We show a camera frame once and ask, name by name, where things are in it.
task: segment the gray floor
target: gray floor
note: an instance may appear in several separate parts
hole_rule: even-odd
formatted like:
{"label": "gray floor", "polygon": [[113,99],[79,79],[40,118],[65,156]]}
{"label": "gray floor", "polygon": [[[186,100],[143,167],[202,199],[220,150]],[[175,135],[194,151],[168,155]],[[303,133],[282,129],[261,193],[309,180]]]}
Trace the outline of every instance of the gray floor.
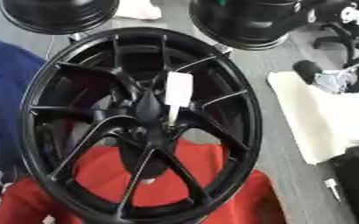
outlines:
{"label": "gray floor", "polygon": [[[193,34],[208,43],[190,22],[187,1],[157,0],[163,9],[163,18],[157,22],[114,19],[97,30],[125,26],[157,26]],[[282,46],[264,52],[235,51],[233,61],[243,70],[257,92],[264,115],[264,143],[257,167],[272,179],[285,215],[292,224],[350,224],[355,223],[345,203],[337,202],[326,189],[323,180],[332,176],[328,164],[312,166],[304,163],[293,141],[275,95],[266,84],[266,75],[273,71],[292,70],[292,64],[308,59],[325,68],[339,67],[345,57],[341,47],[330,46],[327,51],[315,51],[310,44],[325,32],[307,27],[292,32]],[[44,56],[50,37],[19,30],[9,24],[0,13],[0,39]],[[67,44],[65,37],[57,37],[54,51]]]}

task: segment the dark cloth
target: dark cloth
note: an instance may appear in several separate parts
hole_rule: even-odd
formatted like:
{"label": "dark cloth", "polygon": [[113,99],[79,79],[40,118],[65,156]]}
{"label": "dark cloth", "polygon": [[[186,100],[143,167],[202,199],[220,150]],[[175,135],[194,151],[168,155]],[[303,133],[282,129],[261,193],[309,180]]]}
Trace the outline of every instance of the dark cloth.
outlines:
{"label": "dark cloth", "polygon": [[[180,140],[176,156],[202,186],[209,184],[224,164],[222,147],[216,144]],[[113,202],[120,201],[130,181],[130,174],[123,167],[115,147],[89,149],[79,159],[74,173],[76,180],[90,192]],[[173,171],[167,170],[152,184],[140,183],[134,203],[139,207],[153,207],[183,200],[187,195],[185,184]],[[56,218],[57,224],[81,224],[76,216],[41,190],[32,178],[12,185],[2,197],[0,224],[41,224],[48,214]],[[202,223],[284,224],[285,219],[270,180],[255,170],[236,196]]]}
{"label": "dark cloth", "polygon": [[21,164],[18,109],[25,89],[44,61],[0,41],[0,169]]}

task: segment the wheel lip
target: wheel lip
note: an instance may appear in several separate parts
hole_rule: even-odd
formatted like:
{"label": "wheel lip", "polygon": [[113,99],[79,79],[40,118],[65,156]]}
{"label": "wheel lip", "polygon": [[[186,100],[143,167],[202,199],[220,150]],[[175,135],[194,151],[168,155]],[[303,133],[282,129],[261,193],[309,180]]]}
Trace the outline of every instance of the wheel lip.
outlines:
{"label": "wheel lip", "polygon": [[35,160],[35,156],[32,155],[31,150],[27,150],[31,148],[30,146],[36,146],[35,139],[30,139],[28,136],[31,134],[30,128],[27,127],[27,119],[31,119],[29,117],[29,113],[27,109],[29,108],[29,103],[31,103],[31,99],[33,99],[33,94],[37,93],[37,85],[35,83],[41,82],[45,77],[44,74],[47,72],[48,69],[53,67],[54,62],[58,62],[59,59],[69,60],[70,58],[73,58],[73,56],[85,47],[89,47],[91,45],[96,44],[96,41],[103,39],[107,39],[108,37],[112,37],[114,35],[121,35],[124,32],[134,32],[134,33],[140,33],[140,32],[148,32],[148,33],[161,33],[162,35],[180,35],[186,39],[191,39],[195,44],[197,43],[198,46],[203,46],[204,48],[210,48],[210,51],[213,51],[215,54],[219,55],[219,60],[224,64],[224,66],[228,67],[231,70],[230,76],[231,80],[238,83],[238,86],[245,86],[249,90],[249,96],[244,98],[244,100],[248,103],[249,108],[249,116],[253,117],[254,119],[250,119],[250,127],[253,130],[250,130],[250,133],[253,133],[253,136],[250,137],[250,147],[253,149],[251,153],[249,153],[248,162],[246,164],[242,164],[241,166],[241,173],[243,175],[242,179],[239,179],[234,183],[229,189],[227,189],[226,192],[223,192],[221,194],[220,198],[215,199],[213,203],[209,205],[208,208],[205,207],[198,207],[194,209],[193,211],[189,212],[187,217],[184,217],[183,214],[177,214],[174,216],[170,216],[170,219],[165,218],[164,220],[146,220],[146,221],[138,221],[138,222],[131,222],[131,223],[145,223],[145,224],[174,224],[174,223],[184,223],[185,221],[189,221],[189,216],[191,216],[191,219],[194,218],[200,218],[206,214],[211,213],[216,208],[221,206],[224,202],[232,198],[235,193],[240,189],[242,186],[244,180],[250,175],[250,172],[252,171],[252,168],[254,167],[254,164],[257,161],[258,153],[261,148],[261,142],[262,142],[262,117],[261,117],[261,110],[259,108],[258,100],[256,97],[256,94],[249,84],[249,82],[245,79],[242,72],[237,68],[233,62],[231,62],[230,59],[228,59],[226,56],[224,56],[219,51],[215,50],[211,45],[208,45],[207,43],[204,43],[197,38],[188,36],[186,34],[176,32],[176,31],[168,31],[165,29],[159,29],[159,28],[146,28],[146,27],[132,27],[132,28],[122,28],[122,29],[115,29],[110,31],[104,31],[97,33],[95,35],[86,37],[79,42],[74,43],[73,45],[63,49],[61,52],[59,52],[56,56],[53,57],[52,60],[46,62],[41,69],[38,71],[37,75],[32,80],[30,86],[27,88],[26,94],[22,100],[21,108],[20,108],[20,114],[19,114],[19,127],[21,128],[19,139],[21,141],[21,149],[23,154],[23,160],[25,161],[25,164],[27,168],[29,169],[30,173],[36,177],[39,181],[39,184],[46,190],[47,193],[52,195],[55,199],[59,200],[65,205],[68,205],[73,211],[75,211],[77,214],[80,215],[80,217],[89,219],[91,217],[95,217],[96,221],[100,221],[101,223],[129,223],[125,220],[114,220],[114,217],[103,215],[95,210],[89,209],[87,206],[83,206],[78,201],[74,200],[72,197],[67,195],[64,191],[61,191],[60,188],[57,185],[54,185],[53,182],[49,181],[42,172],[42,166],[37,163]]}
{"label": "wheel lip", "polygon": [[101,15],[99,15],[99,13],[96,13],[94,20],[89,21],[86,24],[76,25],[75,27],[70,27],[66,29],[63,28],[57,29],[56,27],[50,27],[50,28],[46,27],[46,29],[44,29],[44,28],[40,28],[39,26],[30,25],[27,22],[24,22],[23,20],[17,19],[5,9],[4,0],[0,0],[0,10],[3,13],[4,17],[9,22],[11,22],[12,24],[14,24],[20,29],[29,32],[35,32],[35,33],[41,33],[47,35],[66,35],[66,34],[74,34],[77,32],[88,31],[108,22],[112,17],[114,17],[119,6],[119,1],[117,0],[113,0],[113,1],[115,1],[115,3],[113,7],[110,10],[108,10],[107,13]]}

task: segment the blue cloth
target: blue cloth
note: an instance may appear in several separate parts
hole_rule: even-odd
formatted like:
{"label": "blue cloth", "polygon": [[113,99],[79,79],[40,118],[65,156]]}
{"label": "blue cloth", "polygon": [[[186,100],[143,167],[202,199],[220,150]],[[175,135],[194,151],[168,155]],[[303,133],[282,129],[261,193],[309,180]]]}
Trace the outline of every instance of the blue cloth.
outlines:
{"label": "blue cloth", "polygon": [[21,164],[18,110],[23,94],[44,60],[0,41],[0,169]]}

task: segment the red fabric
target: red fabric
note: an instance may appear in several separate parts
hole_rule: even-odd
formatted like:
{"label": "red fabric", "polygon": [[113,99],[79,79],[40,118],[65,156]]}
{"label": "red fabric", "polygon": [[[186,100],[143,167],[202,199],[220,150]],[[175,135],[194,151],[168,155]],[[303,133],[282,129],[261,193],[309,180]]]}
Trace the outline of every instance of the red fabric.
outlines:
{"label": "red fabric", "polygon": [[[181,140],[177,157],[203,186],[215,177],[223,164],[222,148],[215,144]],[[75,171],[79,183],[89,191],[115,202],[121,199],[130,179],[114,147],[90,149],[79,159]],[[171,170],[167,170],[152,184],[140,184],[135,203],[138,206],[156,206],[173,203],[186,196],[185,185]],[[5,192],[0,206],[0,224],[38,224],[48,214],[56,218],[59,224],[81,224],[76,216],[49,198],[33,179],[25,178]],[[211,213],[203,223],[280,224],[284,223],[284,219],[269,179],[262,172],[253,171],[238,194]]]}

